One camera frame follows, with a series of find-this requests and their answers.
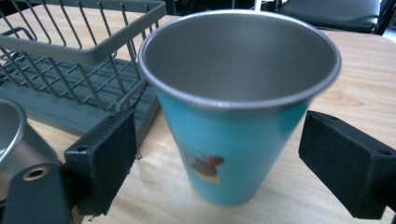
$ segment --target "wooden table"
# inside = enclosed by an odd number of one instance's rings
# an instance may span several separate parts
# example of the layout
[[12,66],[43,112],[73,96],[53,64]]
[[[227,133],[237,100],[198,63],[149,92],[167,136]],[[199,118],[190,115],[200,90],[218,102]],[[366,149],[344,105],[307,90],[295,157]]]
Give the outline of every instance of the wooden table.
[[[396,45],[377,35],[325,34],[341,51],[335,83],[309,109],[343,119],[396,148]],[[59,157],[78,136],[30,120]],[[255,197],[235,207],[218,206],[191,188],[161,109],[108,215],[84,223],[390,223],[353,218],[298,156],[302,123],[295,130]]]

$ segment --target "black chair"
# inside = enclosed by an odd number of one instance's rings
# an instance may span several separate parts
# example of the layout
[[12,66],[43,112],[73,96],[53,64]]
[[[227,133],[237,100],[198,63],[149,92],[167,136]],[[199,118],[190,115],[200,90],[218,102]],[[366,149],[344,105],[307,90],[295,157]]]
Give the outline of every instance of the black chair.
[[378,0],[275,0],[274,11],[323,29],[375,33]]

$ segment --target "wire rack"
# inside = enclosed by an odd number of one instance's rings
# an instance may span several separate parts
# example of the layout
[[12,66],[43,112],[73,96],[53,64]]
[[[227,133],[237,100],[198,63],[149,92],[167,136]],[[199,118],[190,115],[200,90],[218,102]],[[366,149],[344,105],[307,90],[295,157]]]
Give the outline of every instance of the wire rack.
[[0,97],[33,119],[82,134],[135,108],[140,145],[158,107],[136,66],[138,46],[166,14],[163,1],[10,1],[0,8]]

